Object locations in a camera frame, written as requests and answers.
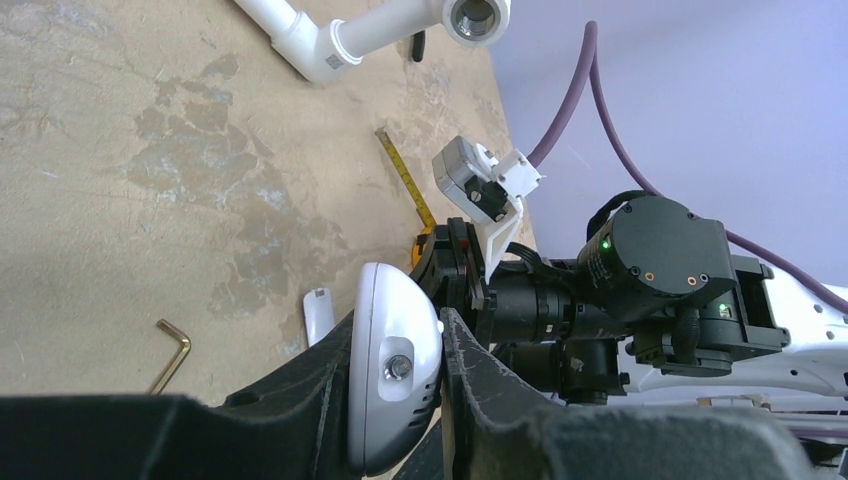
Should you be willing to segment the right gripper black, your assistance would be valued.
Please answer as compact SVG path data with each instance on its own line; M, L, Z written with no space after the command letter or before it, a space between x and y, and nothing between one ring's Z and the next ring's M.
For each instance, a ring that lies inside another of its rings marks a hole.
M450 218L420 234L413 246L413 280L436 310L452 308L480 344L564 340L577 315L576 262L542 257L512 242L487 276L475 228Z

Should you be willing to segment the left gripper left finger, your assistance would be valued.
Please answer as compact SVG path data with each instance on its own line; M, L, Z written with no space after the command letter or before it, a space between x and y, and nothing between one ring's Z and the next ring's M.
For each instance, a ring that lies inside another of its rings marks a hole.
M5 397L5 479L348 479L352 321L211 407L185 395Z

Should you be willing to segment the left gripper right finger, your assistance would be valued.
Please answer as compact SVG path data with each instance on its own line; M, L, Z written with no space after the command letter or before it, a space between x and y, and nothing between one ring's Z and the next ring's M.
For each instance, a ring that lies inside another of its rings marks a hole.
M791 433L744 408L565 407L508 370L450 308L444 325L449 479L811 479Z

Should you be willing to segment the white battery cover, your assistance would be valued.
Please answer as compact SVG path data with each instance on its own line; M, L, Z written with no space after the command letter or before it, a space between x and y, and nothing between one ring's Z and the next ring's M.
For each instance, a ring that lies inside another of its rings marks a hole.
M325 287L310 290L304 295L302 305L307 344L311 348L336 325L331 290Z

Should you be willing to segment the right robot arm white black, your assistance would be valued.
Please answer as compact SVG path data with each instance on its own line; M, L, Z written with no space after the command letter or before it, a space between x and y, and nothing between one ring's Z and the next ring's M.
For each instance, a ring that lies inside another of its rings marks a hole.
M480 232L458 218L417 253L411 276L437 308L569 404L699 385L847 393L846 315L664 197L614 196L574 259L514 242L487 273Z

